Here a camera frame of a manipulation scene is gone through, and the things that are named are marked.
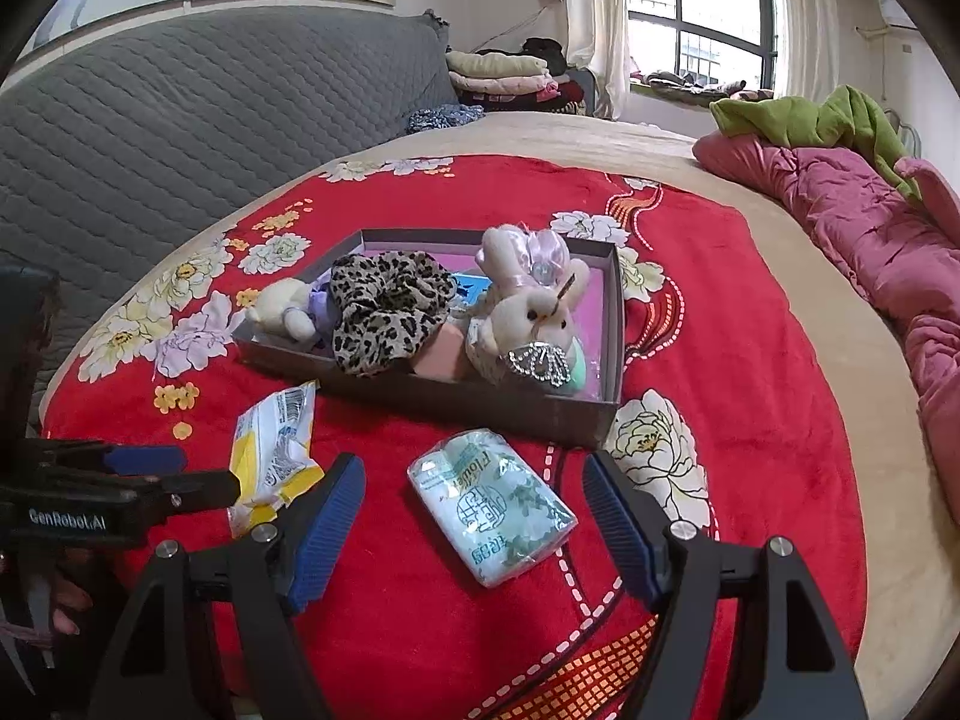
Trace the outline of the left human hand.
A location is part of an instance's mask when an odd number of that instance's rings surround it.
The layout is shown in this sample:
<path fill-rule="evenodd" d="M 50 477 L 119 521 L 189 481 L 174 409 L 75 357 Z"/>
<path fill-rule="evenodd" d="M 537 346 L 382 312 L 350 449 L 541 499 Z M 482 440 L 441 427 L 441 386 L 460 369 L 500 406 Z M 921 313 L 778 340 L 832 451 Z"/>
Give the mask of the left human hand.
<path fill-rule="evenodd" d="M 80 633 L 76 616 L 91 608 L 91 598 L 60 567 L 60 556 L 47 548 L 3 548 L 2 647 L 9 656 L 20 645 L 49 650 L 60 635 Z"/>

